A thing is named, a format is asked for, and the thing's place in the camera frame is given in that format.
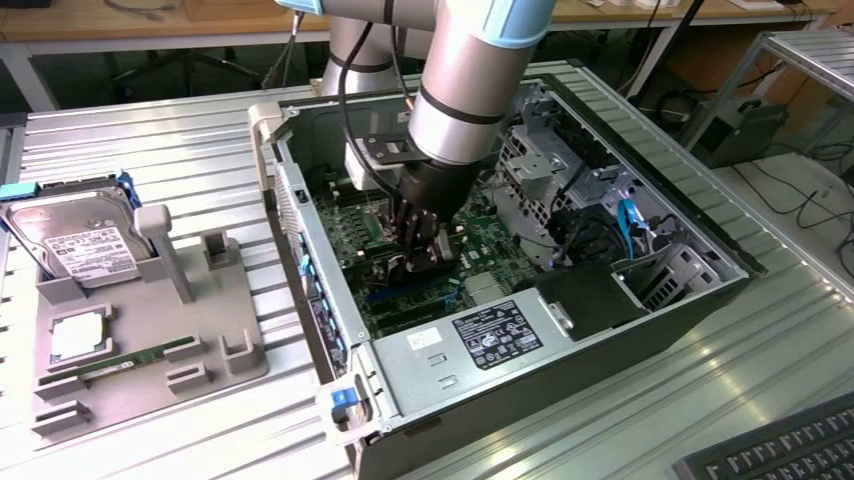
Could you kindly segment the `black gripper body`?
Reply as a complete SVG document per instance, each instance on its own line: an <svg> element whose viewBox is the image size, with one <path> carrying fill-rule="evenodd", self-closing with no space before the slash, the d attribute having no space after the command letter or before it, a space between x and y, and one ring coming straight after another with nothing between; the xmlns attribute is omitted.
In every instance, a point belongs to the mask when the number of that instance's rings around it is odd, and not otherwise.
<svg viewBox="0 0 854 480"><path fill-rule="evenodd" d="M451 165L436 160L403 168L398 190L406 203L450 221L463 207L480 171L478 162Z"/></svg>

